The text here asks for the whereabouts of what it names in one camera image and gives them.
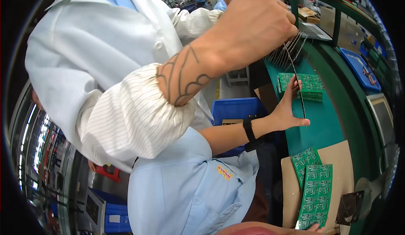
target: table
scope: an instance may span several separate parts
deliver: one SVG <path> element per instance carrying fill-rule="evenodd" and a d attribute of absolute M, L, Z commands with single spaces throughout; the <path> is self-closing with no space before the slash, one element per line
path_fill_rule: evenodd
<path fill-rule="evenodd" d="M 282 96 L 278 93 L 277 75 L 279 72 L 284 72 L 284 69 L 276 67 L 268 61 L 265 63 L 277 99 L 280 101 Z M 298 74 L 316 74 L 305 59 L 302 60 L 300 66 L 296 67 L 296 70 Z M 292 67 L 286 72 L 294 73 Z M 345 140 L 338 117 L 327 92 L 323 92 L 323 102 L 304 100 L 304 106 L 306 118 L 311 121 L 311 125 L 307 127 L 293 127 L 286 130 L 289 155 L 296 155 L 312 146 L 321 149 Z M 292 114 L 295 117 L 304 117 L 299 99 L 292 101 Z"/>

